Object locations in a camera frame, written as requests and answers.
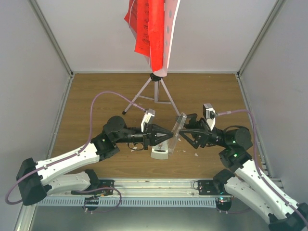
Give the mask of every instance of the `transparent plastic piece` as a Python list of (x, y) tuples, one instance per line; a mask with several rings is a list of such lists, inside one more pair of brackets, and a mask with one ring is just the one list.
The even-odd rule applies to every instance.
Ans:
[(181, 115), (178, 117), (178, 120), (176, 124), (174, 125), (172, 132), (174, 134), (173, 138), (168, 140), (168, 155), (172, 155), (173, 151), (175, 149), (175, 146), (177, 145), (180, 137), (180, 130), (183, 128), (185, 122), (186, 122), (186, 114), (181, 113)]

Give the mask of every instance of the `gray wall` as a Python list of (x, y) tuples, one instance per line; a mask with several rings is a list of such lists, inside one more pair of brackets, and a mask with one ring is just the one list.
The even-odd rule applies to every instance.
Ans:
[(287, 0), (243, 73), (274, 177), (308, 202), (308, 1)]
[[(236, 72), (276, 0), (183, 0), (169, 71)], [(129, 0), (38, 0), (72, 70), (149, 71), (123, 20)]]
[(11, 231), (20, 205), (4, 196), (24, 159), (46, 156), (68, 75), (29, 3), (0, 6), (0, 230)]

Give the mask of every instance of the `wooden surface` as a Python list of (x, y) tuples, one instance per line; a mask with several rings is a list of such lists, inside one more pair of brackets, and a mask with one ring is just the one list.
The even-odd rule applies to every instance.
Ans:
[[(75, 75), (66, 103), (52, 156), (57, 156), (83, 145), (89, 134), (90, 105), (99, 92), (116, 91), (132, 99), (148, 79), (148, 74), (79, 74)], [(180, 112), (197, 113), (202, 116), (202, 105), (211, 103), (216, 112), (245, 108), (242, 95), (234, 75), (231, 74), (169, 74), (164, 79)], [(151, 82), (142, 94), (154, 96)], [(167, 100), (160, 87), (159, 100)], [(142, 107), (156, 110), (154, 123), (172, 130), (176, 113), (170, 104), (157, 104), (138, 98)], [(96, 101), (93, 110), (93, 134), (102, 131), (107, 120), (115, 115), (123, 116), (128, 127), (139, 127), (143, 112), (131, 107), (126, 115), (122, 111), (127, 102), (122, 98), (104, 94)], [(216, 127), (224, 129), (231, 125), (242, 125), (250, 129), (246, 114), (221, 116)], [(219, 160), (220, 147), (192, 148), (183, 138), (178, 142), (168, 160), (155, 160), (147, 151), (133, 151), (126, 144), (119, 144), (120, 152), (104, 161), (81, 169), (94, 169), (99, 177), (111, 178), (212, 178), (224, 167)]]

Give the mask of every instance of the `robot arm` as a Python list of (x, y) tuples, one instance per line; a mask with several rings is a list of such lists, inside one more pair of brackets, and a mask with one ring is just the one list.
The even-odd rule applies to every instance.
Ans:
[(17, 174), (16, 180), (27, 173), (41, 169), (25, 178), (18, 184), (24, 205), (35, 204), (44, 199), (48, 194), (67, 190), (85, 190), (91, 185), (87, 172), (80, 175), (66, 175), (76, 168), (93, 164), (110, 158), (120, 150), (117, 143), (142, 143), (145, 150), (148, 146), (155, 146), (173, 137), (173, 133), (156, 124), (152, 124), (155, 111), (146, 111), (141, 128), (128, 128), (120, 116), (110, 118), (103, 126), (103, 131), (91, 140), (82, 151), (82, 146), (63, 155), (34, 162), (32, 158), (26, 159)]
[[(242, 200), (269, 224), (271, 231), (302, 230), (305, 224), (293, 208), (307, 219), (308, 205), (299, 204), (284, 193), (262, 173), (261, 169), (261, 176), (259, 175), (251, 155), (247, 152), (253, 145), (248, 128), (242, 126), (231, 126), (224, 130), (216, 128), (216, 114), (210, 104), (203, 105), (203, 116), (204, 118), (197, 121), (197, 114), (187, 115), (190, 121), (185, 124), (186, 129), (181, 130), (180, 135), (195, 149), (215, 145), (225, 148), (219, 156), (223, 165), (230, 171), (224, 169), (213, 178), (216, 189), (221, 194), (227, 192)], [(243, 179), (247, 186), (233, 173)]]

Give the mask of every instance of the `red fabric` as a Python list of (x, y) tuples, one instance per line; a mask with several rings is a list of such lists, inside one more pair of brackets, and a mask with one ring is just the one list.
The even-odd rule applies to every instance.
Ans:
[(149, 40), (151, 43), (152, 71), (163, 67), (164, 53), (164, 0), (149, 1)]
[(135, 32), (137, 32), (137, 0), (135, 0), (134, 5), (132, 6), (133, 2), (134, 0), (129, 0), (128, 12), (124, 20), (131, 26), (131, 28), (133, 28)]
[(135, 52), (150, 57), (149, 40), (149, 0), (138, 0), (137, 3), (137, 37)]
[(152, 71), (160, 70), (164, 52), (164, 0), (129, 0), (124, 19), (136, 32), (135, 52), (151, 55)]

